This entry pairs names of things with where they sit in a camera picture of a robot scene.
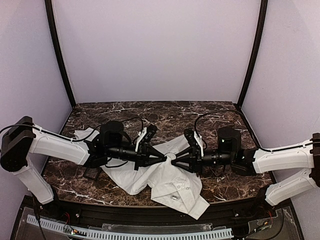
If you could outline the white button shirt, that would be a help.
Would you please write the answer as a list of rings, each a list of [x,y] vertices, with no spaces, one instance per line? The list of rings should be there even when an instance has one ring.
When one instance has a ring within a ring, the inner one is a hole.
[[[155,145],[162,154],[178,154],[187,147],[183,135],[168,142]],[[103,171],[129,195],[139,194],[146,186],[151,188],[150,199],[175,209],[198,220],[210,204],[201,196],[202,182],[195,173],[190,173],[171,164],[171,161],[157,163],[134,170],[134,163],[117,167],[122,161],[113,158],[111,168],[104,165]]]

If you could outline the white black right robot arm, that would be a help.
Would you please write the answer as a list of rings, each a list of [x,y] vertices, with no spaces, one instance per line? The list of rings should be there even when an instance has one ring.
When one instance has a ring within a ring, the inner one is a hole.
[[[281,182],[262,187],[255,199],[256,206],[276,206],[320,185],[319,133],[296,145],[271,149],[243,149],[241,133],[231,127],[217,131],[217,148],[213,150],[204,149],[201,138],[190,129],[185,131],[184,136],[189,147],[178,153],[171,164],[190,173],[201,174],[203,167],[226,165],[240,176],[256,176],[285,169],[300,170]]]

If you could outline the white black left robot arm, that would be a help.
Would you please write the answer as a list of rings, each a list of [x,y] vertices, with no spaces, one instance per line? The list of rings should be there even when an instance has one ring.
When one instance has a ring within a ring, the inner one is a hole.
[[[98,168],[111,159],[133,162],[134,170],[166,161],[163,153],[150,145],[157,132],[153,124],[142,127],[136,143],[125,132],[121,121],[111,120],[98,125],[81,139],[69,138],[50,132],[33,123],[29,116],[9,125],[3,134],[0,148],[0,165],[28,188],[37,201],[46,205],[57,197],[53,188],[34,168],[29,154],[40,154],[72,162],[86,168]]]

